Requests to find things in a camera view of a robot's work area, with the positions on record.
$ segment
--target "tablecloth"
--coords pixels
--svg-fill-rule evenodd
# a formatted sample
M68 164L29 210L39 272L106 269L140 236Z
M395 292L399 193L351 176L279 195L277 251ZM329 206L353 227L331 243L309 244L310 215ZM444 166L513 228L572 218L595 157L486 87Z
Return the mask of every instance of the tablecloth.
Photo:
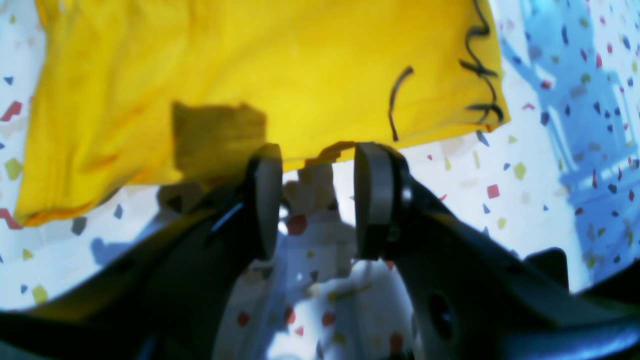
M570 288L579 291L639 256L640 6L492 6L512 122L402 153L413 176L455 215L520 257L564 249ZM0 1L4 310L71 289L200 195L194 186L127 187L86 216L21 229L12 211L44 50L33 4ZM353 162L288 173L284 193L291 210L282 213L276 255L238 279L213 358L382 359L414 348L413 309L394 264L352 260ZM0 343L0 358L36 357Z

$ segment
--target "yellow cloth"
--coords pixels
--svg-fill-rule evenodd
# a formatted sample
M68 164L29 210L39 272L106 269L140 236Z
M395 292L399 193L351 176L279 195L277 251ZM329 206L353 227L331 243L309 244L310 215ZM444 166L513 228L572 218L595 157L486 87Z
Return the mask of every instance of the yellow cloth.
M293 170L341 141L402 148L498 126L465 109L492 102L459 64L481 25L473 0L36 3L47 54L15 214L25 225L81 215L126 184L228 174L265 141ZM495 32L471 48L499 72ZM394 142L389 99L407 66Z

